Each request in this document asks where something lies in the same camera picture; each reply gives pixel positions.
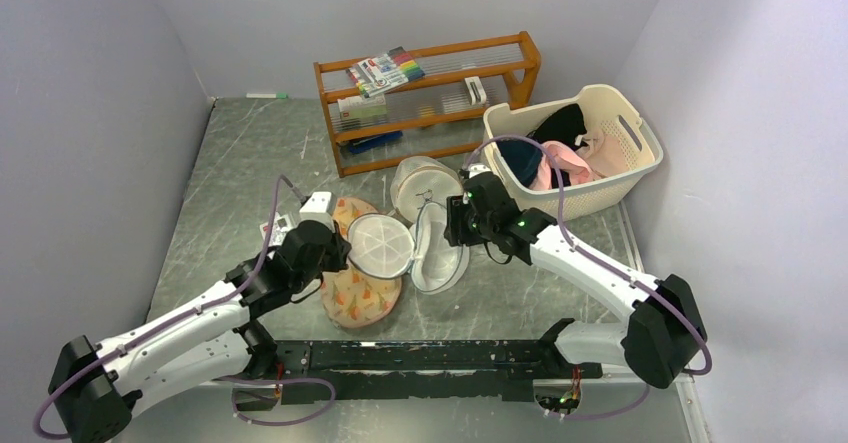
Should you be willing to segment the dark blue garment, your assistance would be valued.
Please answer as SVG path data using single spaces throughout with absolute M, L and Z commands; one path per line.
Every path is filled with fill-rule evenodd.
M 540 145 L 516 139 L 501 140 L 496 145 L 516 180 L 524 187 L 531 188 L 543 157 Z

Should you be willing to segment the pink bra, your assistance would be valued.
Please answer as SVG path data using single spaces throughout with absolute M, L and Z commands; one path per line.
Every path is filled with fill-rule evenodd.
M 558 141 L 547 141 L 542 144 L 545 152 L 537 167 L 534 180 L 530 184 L 533 191 L 548 191 L 560 187 L 558 177 L 564 186 L 575 186 L 590 183 L 596 174 L 589 163 L 580 157 L 569 146 Z

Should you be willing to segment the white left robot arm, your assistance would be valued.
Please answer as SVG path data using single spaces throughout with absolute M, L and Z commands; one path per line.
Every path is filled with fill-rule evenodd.
M 63 345 L 33 429 L 41 437 L 107 442 L 159 402 L 219 378 L 273 372 L 277 345 L 260 317 L 300 301 L 326 272 L 346 268 L 349 243 L 330 217 L 304 219 L 278 245 L 188 303 L 123 334 Z

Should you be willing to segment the white mesh laundry bag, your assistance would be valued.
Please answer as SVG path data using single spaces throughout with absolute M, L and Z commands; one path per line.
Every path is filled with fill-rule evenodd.
M 348 258 L 366 275 L 407 275 L 419 292 L 438 294 L 459 282 L 470 261 L 467 247 L 449 244 L 447 226 L 447 209 L 436 202 L 424 204 L 409 227 L 388 215 L 366 214 L 348 227 Z

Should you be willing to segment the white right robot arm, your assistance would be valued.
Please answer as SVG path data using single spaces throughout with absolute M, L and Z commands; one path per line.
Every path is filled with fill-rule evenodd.
M 610 324 L 559 323 L 545 334 L 539 354 L 550 376 L 576 365 L 628 368 L 647 385 L 665 389 L 690 363 L 704 356 L 712 368 L 707 334 L 689 283 L 630 268 L 574 236 L 554 216 L 520 209 L 491 171 L 467 178 L 459 195 L 446 200 L 444 236 L 452 246 L 492 245 L 509 260 L 549 271 L 581 288 L 617 320 Z

